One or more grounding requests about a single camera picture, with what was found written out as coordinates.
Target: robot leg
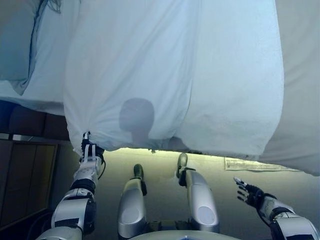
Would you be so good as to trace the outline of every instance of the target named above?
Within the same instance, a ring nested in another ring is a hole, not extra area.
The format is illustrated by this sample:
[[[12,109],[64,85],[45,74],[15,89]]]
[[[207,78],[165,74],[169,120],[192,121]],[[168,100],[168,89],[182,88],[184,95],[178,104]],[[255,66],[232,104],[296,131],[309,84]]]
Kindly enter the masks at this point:
[[[118,209],[118,233],[122,238],[144,233],[147,225],[144,188],[139,177],[130,179],[124,186]]]
[[[186,158],[185,153],[180,155],[177,176],[179,184],[187,188],[189,221],[195,230],[219,233],[219,218],[212,191],[200,173],[187,167]]]

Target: bed sheet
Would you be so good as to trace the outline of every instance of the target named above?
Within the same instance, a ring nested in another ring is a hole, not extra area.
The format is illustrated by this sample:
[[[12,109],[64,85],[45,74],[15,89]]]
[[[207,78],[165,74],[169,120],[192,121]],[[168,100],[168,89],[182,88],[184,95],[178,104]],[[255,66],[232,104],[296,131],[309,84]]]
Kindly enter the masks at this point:
[[[108,151],[170,149],[175,136],[211,155],[263,152],[283,101],[274,1],[83,0],[81,8],[64,89],[77,153],[87,131]]]
[[[61,14],[46,6],[36,41],[35,69],[24,94],[0,82],[0,100],[55,115],[64,115],[63,87],[69,40],[76,26],[80,1],[62,1]]]
[[[276,1],[284,66],[283,110],[259,161],[320,175],[320,2]]]

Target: cable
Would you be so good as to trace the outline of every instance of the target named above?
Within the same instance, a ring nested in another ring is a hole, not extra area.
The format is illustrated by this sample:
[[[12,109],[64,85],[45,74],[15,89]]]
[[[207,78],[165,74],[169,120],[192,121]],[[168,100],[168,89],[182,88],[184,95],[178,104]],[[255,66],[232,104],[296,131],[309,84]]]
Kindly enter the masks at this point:
[[[41,227],[41,233],[44,233],[46,231],[45,229],[47,228],[48,223],[49,223],[49,219],[44,221],[44,223],[42,224],[42,227]]]
[[[266,220],[263,219],[263,217],[261,216],[261,213],[259,212],[259,210],[256,208],[256,212],[258,213],[260,219],[268,226],[270,227],[270,225],[266,222]]]
[[[102,177],[102,175],[104,174],[105,169],[106,169],[106,161],[103,158],[102,158],[102,163],[104,164],[103,165],[103,170],[102,170],[100,176],[98,177],[98,180]]]
[[[36,226],[37,222],[38,222],[40,219],[42,219],[43,217],[48,216],[48,215],[52,215],[52,214],[53,214],[53,212],[47,212],[47,213],[44,213],[44,214],[38,216],[38,218],[37,218],[36,220],[34,220],[33,223],[32,223],[32,225],[30,226],[29,231],[28,231],[28,235],[27,235],[27,237],[26,237],[26,240],[30,240],[30,238],[31,238],[31,233],[32,233],[32,231],[33,231],[33,228]]]

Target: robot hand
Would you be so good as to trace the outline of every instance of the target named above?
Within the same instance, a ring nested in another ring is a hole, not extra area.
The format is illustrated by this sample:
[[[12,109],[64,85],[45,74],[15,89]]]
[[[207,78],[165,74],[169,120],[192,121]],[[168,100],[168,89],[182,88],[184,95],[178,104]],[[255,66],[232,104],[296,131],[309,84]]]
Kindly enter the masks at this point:
[[[314,225],[308,219],[298,216],[292,207],[240,178],[233,179],[240,189],[237,198],[256,209],[262,221],[270,227],[273,240],[320,239]]]

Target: wooden cabinet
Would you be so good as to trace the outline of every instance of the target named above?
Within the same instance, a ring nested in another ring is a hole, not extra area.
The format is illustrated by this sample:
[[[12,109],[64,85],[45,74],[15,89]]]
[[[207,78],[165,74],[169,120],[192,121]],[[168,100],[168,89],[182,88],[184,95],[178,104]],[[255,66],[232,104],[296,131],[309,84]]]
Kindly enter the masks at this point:
[[[48,208],[57,146],[0,140],[0,229]]]

